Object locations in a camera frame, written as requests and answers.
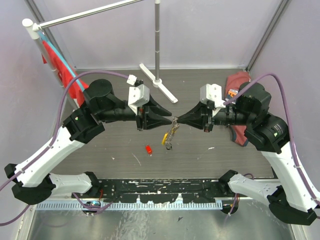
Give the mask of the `large keyring with yellow handle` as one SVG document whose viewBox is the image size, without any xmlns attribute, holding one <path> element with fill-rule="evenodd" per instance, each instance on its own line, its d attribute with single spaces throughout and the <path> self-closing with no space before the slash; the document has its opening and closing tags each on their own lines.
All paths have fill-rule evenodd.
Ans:
<svg viewBox="0 0 320 240">
<path fill-rule="evenodd" d="M 161 144 L 168 150 L 172 150 L 173 146 L 172 146 L 172 140 L 173 137 L 175 136 L 175 133 L 177 132 L 177 130 L 179 129 L 180 125 L 178 123 L 178 117 L 174 116 L 172 119 L 172 123 L 170 126 L 170 129 L 164 134 Z"/>
</svg>

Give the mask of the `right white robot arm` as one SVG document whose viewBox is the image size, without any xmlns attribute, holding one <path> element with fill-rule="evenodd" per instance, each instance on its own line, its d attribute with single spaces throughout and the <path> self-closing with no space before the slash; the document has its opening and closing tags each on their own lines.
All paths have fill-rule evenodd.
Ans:
<svg viewBox="0 0 320 240">
<path fill-rule="evenodd" d="M 244 135 L 271 165 L 279 184 L 262 183 L 235 170 L 227 171 L 218 180 L 219 191 L 225 197 L 240 194 L 266 206 L 280 221 L 291 225 L 309 226 L 316 219 L 318 191 L 307 177 L 301 177 L 302 164 L 291 149 L 288 122 L 269 112 L 271 94 L 259 84 L 243 83 L 236 98 L 227 103 L 221 86 L 206 84 L 200 89 L 200 101 L 178 118 L 204 132 L 216 126 L 244 126 Z"/>
</svg>

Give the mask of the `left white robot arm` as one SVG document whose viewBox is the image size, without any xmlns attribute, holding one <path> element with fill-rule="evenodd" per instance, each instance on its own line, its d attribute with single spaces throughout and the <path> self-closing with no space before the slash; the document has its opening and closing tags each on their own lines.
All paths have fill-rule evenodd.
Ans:
<svg viewBox="0 0 320 240">
<path fill-rule="evenodd" d="M 50 196 L 78 193 L 88 198 L 99 195 L 101 184 L 92 171 L 60 175 L 52 170 L 67 156 L 101 134 L 104 124 L 134 121 L 139 131 L 170 125 L 172 113 L 157 103 L 142 81 L 129 88 L 128 99 L 114 94 L 107 79 L 96 79 L 83 92 L 84 102 L 54 131 L 51 140 L 20 164 L 8 164 L 4 171 L 14 182 L 14 197 L 28 205 Z"/>
</svg>

